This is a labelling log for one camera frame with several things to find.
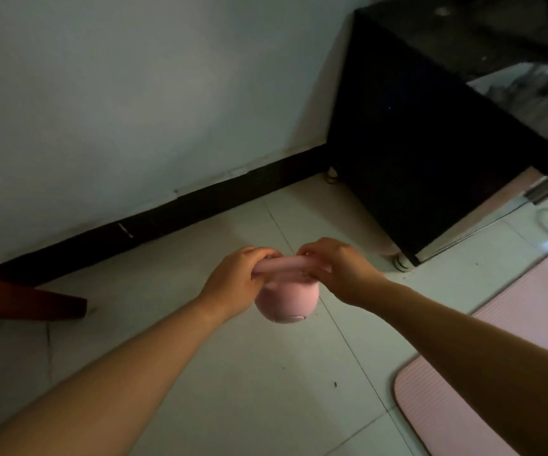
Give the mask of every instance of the person's right arm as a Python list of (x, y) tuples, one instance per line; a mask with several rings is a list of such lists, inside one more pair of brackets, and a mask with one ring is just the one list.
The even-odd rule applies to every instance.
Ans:
[(548, 350), (387, 280), (332, 238), (303, 245), (309, 269), (341, 301), (388, 322), (521, 455), (548, 455)]

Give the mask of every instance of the pink handle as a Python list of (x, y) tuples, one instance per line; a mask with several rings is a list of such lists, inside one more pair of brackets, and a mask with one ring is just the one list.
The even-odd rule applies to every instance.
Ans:
[(314, 256), (286, 256), (283, 258), (272, 258), (259, 261), (255, 264), (253, 273), (289, 272), (291, 270), (301, 270), (310, 267), (327, 268), (328, 266), (322, 260)]

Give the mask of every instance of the ribbed mat surface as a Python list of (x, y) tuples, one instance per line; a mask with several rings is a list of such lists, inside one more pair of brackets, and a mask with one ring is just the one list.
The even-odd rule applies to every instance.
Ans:
[[(548, 349), (548, 257), (473, 316)], [(433, 456), (516, 455), (422, 357), (398, 374), (394, 393)]]

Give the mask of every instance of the person's left hand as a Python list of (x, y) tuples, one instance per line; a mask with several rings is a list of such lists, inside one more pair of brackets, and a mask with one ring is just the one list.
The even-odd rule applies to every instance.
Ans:
[(243, 313), (269, 281), (267, 274), (251, 275), (255, 264), (267, 257), (279, 258), (282, 255), (275, 249), (255, 246), (234, 251), (215, 268), (204, 284), (199, 299), (220, 309), (225, 320)]

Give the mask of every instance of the person's left arm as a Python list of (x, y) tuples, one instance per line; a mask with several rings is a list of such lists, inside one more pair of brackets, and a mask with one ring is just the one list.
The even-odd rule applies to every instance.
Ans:
[(0, 456), (122, 456), (202, 342), (245, 311), (265, 284), (255, 264), (280, 256), (245, 247), (227, 256), (200, 295), (59, 384), (0, 429)]

